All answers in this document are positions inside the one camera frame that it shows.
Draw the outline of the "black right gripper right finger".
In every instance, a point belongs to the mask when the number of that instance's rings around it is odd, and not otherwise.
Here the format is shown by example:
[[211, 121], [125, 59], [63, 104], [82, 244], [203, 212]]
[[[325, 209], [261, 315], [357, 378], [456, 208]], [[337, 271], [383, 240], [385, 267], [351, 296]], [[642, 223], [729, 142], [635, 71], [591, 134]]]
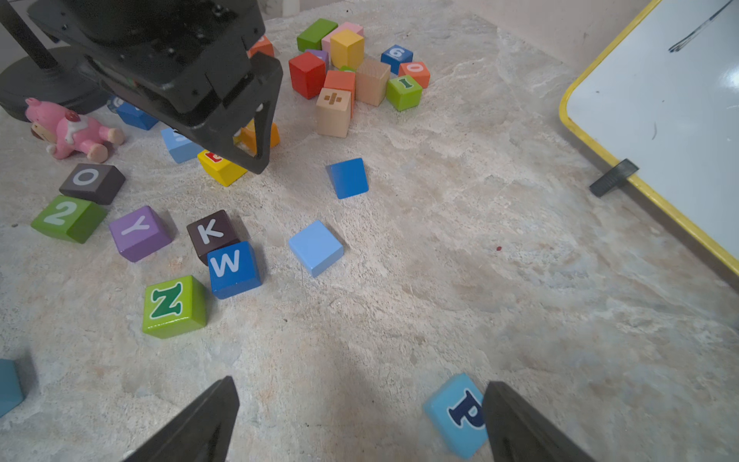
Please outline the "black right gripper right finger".
[[482, 413], [496, 462], [595, 461], [505, 382], [487, 385]]

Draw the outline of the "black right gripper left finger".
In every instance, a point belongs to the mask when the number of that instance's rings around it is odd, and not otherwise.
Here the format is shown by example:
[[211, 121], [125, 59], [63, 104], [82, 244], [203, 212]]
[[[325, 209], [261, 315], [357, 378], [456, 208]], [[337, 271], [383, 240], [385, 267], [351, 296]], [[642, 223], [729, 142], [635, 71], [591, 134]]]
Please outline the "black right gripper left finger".
[[225, 461], [239, 408], [233, 377], [223, 377], [125, 461]]

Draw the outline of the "light blue block P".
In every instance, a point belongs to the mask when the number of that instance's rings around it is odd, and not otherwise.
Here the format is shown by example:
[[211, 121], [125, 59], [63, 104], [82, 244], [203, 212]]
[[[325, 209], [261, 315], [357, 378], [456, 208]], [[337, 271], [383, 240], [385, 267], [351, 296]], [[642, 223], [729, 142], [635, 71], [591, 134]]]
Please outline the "light blue block P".
[[423, 404], [446, 446], [463, 459], [472, 458], [488, 440], [482, 401], [483, 394], [471, 377], [460, 373]]

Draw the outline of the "yellow block E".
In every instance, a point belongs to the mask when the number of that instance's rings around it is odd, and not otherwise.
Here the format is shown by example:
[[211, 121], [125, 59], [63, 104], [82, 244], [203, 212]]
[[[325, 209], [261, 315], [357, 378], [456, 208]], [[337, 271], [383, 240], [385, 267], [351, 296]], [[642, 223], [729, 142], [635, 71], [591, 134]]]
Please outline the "yellow block E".
[[200, 152], [197, 159], [204, 171], [223, 187], [229, 187], [248, 173], [247, 169], [208, 150]]

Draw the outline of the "light blue block A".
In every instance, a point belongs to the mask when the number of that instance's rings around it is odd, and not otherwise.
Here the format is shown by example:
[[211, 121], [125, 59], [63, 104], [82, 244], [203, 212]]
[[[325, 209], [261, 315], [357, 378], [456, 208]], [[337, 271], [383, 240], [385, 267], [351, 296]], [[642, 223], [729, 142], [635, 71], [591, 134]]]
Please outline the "light blue block A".
[[24, 400], [15, 362], [0, 360], [0, 417], [4, 417]]

